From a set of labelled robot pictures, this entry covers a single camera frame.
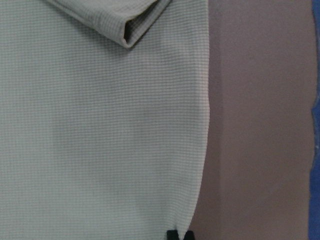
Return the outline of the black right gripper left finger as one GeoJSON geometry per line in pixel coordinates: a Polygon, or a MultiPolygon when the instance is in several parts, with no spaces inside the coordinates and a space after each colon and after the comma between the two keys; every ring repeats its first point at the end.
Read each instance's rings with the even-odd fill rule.
{"type": "Polygon", "coordinates": [[[166,240],[180,240],[178,231],[176,229],[168,230],[166,232],[166,240]]]}

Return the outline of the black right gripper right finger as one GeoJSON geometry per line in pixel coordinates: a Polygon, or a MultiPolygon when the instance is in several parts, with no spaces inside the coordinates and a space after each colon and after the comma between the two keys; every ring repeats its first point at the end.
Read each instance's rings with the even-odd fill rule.
{"type": "Polygon", "coordinates": [[[185,233],[183,240],[195,240],[194,232],[192,230],[188,230],[185,233]]]}

